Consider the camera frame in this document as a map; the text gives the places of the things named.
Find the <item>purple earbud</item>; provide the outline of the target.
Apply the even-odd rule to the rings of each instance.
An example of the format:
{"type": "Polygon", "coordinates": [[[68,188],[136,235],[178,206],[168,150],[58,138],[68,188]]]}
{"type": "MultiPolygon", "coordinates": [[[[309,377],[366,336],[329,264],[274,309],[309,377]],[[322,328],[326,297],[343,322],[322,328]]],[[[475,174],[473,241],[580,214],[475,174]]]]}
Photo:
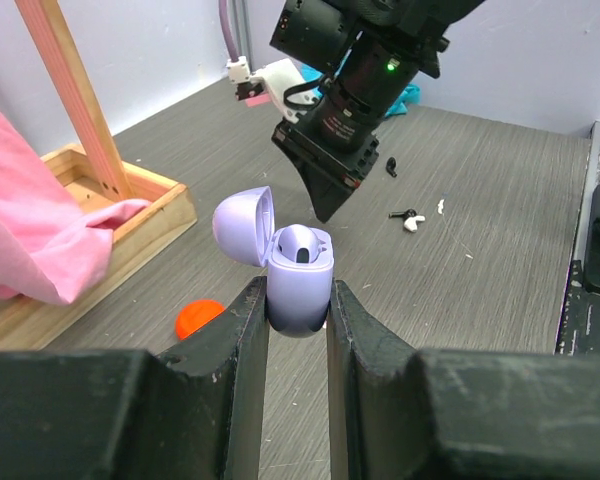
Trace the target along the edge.
{"type": "Polygon", "coordinates": [[[309,264],[319,256],[320,240],[309,227],[293,224],[280,231],[277,248],[291,262],[309,264]]]}

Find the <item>purple earbud charging case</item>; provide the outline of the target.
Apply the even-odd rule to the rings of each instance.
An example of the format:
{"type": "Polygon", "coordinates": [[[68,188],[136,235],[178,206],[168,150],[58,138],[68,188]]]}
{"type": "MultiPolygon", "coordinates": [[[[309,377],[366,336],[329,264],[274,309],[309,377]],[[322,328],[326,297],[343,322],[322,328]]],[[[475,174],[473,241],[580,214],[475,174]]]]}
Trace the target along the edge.
{"type": "Polygon", "coordinates": [[[227,257],[267,270],[266,311],[274,330],[309,337],[323,327],[328,313],[335,266],[332,239],[326,231],[310,228],[320,240],[319,256],[313,263],[297,264],[278,251],[282,229],[275,226],[268,186],[225,198],[212,219],[215,241],[227,257]]]}

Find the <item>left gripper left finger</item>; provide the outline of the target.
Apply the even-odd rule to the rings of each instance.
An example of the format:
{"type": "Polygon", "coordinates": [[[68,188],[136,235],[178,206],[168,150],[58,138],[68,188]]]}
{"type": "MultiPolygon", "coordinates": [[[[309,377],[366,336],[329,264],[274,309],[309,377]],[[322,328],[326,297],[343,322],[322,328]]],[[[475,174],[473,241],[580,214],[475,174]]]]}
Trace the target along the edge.
{"type": "Polygon", "coordinates": [[[252,279],[158,355],[0,352],[0,479],[256,478],[265,296],[252,279]]]}

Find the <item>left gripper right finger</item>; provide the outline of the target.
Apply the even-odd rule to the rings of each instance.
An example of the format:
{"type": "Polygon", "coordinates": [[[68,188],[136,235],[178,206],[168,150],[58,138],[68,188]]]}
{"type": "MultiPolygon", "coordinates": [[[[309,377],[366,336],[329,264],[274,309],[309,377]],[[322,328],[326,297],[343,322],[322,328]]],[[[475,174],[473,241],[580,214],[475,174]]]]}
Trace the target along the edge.
{"type": "Polygon", "coordinates": [[[335,281],[335,479],[600,479],[600,356],[417,350],[335,281]]]}

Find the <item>orange earbud charging case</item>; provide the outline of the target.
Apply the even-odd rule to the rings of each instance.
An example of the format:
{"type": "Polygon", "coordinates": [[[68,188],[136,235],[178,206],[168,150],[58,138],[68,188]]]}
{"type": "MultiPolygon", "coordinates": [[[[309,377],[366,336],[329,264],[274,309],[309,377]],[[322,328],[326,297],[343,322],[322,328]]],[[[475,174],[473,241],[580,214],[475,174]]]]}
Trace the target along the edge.
{"type": "Polygon", "coordinates": [[[184,340],[225,311],[225,307],[212,299],[199,299],[186,305],[178,314],[174,330],[179,340],[184,340]]]}

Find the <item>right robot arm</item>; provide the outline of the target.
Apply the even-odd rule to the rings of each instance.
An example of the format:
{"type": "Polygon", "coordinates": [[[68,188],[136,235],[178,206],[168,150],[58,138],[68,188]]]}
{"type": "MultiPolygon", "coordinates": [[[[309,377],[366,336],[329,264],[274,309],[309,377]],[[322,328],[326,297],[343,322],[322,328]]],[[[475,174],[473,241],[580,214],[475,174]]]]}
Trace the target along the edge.
{"type": "Polygon", "coordinates": [[[273,143],[298,171],[316,218],[327,222],[373,168],[375,130],[414,77],[438,78],[450,25],[475,0],[288,1],[270,44],[318,72],[284,88],[290,111],[273,143]]]}

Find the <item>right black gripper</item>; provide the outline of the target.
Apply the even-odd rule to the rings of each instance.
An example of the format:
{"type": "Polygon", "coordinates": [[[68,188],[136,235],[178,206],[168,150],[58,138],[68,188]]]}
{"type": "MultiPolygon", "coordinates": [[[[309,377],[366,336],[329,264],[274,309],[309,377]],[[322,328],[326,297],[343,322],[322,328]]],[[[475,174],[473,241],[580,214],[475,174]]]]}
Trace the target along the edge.
{"type": "Polygon", "coordinates": [[[316,218],[327,223],[366,179],[378,157],[379,141],[368,136],[354,151],[327,144],[309,121],[281,120],[271,140],[298,171],[316,218]]]}

